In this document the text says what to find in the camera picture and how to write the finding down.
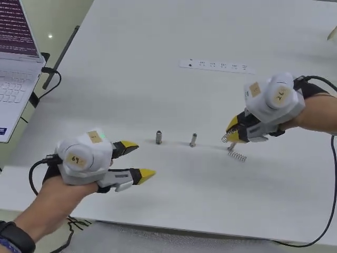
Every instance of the laptop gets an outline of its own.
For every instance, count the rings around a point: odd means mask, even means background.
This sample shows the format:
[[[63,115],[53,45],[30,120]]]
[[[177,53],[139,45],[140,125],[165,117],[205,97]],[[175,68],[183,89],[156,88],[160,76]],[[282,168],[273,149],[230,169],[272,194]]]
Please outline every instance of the laptop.
[[[1,0],[0,142],[9,142],[44,65],[21,1]]]

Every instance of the white power strip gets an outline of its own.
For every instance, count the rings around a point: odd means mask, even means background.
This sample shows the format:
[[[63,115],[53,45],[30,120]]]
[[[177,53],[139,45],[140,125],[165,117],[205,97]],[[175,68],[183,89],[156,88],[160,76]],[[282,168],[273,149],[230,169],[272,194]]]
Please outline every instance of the white power strip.
[[[213,70],[233,73],[255,74],[255,71],[245,64],[212,62],[206,60],[180,60],[179,67],[198,70]]]

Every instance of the label sticker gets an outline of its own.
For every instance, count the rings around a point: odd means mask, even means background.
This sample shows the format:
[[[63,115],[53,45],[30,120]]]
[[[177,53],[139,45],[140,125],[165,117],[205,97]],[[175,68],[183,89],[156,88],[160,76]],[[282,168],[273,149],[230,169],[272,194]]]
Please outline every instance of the label sticker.
[[[0,135],[5,135],[7,128],[0,128]]]
[[[88,132],[88,135],[90,137],[90,140],[93,142],[93,143],[100,143],[102,142],[102,139],[101,137],[99,136],[99,134],[97,133],[97,131],[91,131],[91,132]]]
[[[283,104],[285,99],[289,96],[290,90],[287,87],[279,87],[274,96],[274,103],[277,105]]]
[[[249,86],[249,89],[251,90],[253,98],[261,93],[259,84],[257,82],[255,82],[251,86]]]
[[[73,165],[79,166],[82,169],[84,169],[84,167],[86,165],[86,160],[85,159],[83,159],[83,158],[81,158],[78,155],[75,155],[73,153],[69,153],[68,154],[66,161],[68,163],[73,164]]]

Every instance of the hand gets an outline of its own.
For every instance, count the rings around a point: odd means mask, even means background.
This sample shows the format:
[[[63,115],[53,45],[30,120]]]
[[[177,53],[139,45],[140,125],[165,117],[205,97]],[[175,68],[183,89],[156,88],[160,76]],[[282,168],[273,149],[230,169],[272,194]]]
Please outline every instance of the hand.
[[[34,202],[14,222],[37,242],[58,229],[82,199],[97,190],[96,182],[69,186],[61,176],[49,178]]]
[[[293,120],[281,124],[281,130],[301,127],[308,130],[337,133],[337,99],[319,93],[305,100],[304,110]]]

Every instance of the table surface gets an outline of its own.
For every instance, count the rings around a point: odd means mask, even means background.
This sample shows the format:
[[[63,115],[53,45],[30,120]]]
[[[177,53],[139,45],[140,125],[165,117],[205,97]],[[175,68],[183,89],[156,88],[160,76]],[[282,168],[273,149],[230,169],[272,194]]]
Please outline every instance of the table surface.
[[[157,175],[121,193],[94,194],[80,218],[308,242],[333,197],[329,135],[289,130],[226,154],[221,137],[244,109],[243,85],[274,73],[337,80],[337,45],[326,41],[337,5],[307,0],[95,0],[59,71],[0,177],[0,208],[34,199],[29,167],[57,141],[101,127],[140,148],[114,168]],[[179,68],[180,59],[245,63],[257,75]],[[154,144],[155,132],[163,144]],[[188,143],[196,132],[197,146]],[[41,185],[46,168],[36,169]],[[337,219],[320,241],[337,245]]]

